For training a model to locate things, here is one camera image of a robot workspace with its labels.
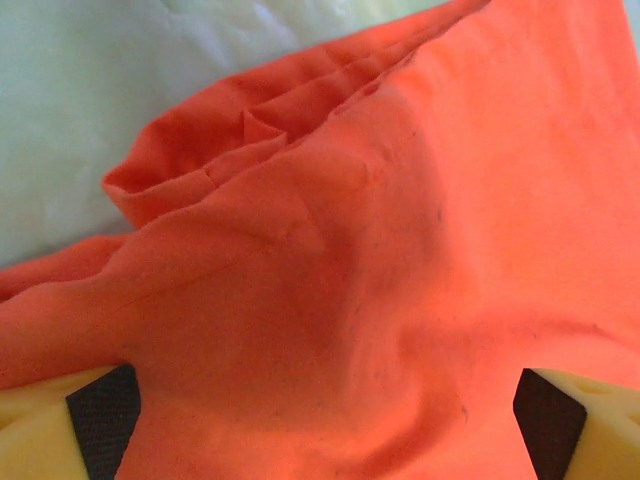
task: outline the orange fabric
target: orange fabric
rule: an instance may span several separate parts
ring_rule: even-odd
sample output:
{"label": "orange fabric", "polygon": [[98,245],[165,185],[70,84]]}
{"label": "orange fabric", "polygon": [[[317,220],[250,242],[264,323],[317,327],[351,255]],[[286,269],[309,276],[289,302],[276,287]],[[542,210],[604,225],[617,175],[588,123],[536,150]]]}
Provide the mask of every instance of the orange fabric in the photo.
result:
{"label": "orange fabric", "polygon": [[228,78],[0,274],[0,388],[119,362],[122,480],[534,479],[523,367],[640,387],[622,2],[456,1]]}

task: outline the black rubber pad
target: black rubber pad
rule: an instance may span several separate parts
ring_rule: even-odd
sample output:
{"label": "black rubber pad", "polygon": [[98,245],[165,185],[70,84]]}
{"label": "black rubber pad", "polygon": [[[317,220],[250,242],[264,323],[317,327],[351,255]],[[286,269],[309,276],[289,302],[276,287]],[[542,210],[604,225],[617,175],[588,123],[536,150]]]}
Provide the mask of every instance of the black rubber pad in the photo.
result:
{"label": "black rubber pad", "polygon": [[113,480],[140,416],[140,390],[130,365],[67,397],[90,480]]}
{"label": "black rubber pad", "polygon": [[562,480],[587,419],[584,406],[525,369],[513,411],[538,479]]}

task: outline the orange cloth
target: orange cloth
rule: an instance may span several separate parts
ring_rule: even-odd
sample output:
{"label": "orange cloth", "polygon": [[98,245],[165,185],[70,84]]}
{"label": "orange cloth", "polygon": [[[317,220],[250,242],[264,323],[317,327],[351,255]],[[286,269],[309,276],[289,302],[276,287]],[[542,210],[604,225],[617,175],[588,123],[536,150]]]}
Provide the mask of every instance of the orange cloth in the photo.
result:
{"label": "orange cloth", "polygon": [[640,81],[622,2],[484,3],[150,124],[138,230],[0,274],[0,387],[132,363],[122,480],[535,478],[523,367],[640,387]]}

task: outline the black pad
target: black pad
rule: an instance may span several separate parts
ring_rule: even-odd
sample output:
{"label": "black pad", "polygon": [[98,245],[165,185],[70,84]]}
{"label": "black pad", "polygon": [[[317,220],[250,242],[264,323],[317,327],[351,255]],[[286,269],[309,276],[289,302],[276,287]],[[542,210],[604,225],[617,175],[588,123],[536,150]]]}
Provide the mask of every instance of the black pad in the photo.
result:
{"label": "black pad", "polygon": [[538,479],[562,480],[587,420],[585,407],[525,369],[513,411]]}
{"label": "black pad", "polygon": [[140,416],[140,390],[130,365],[112,370],[67,397],[90,480],[113,480]]}

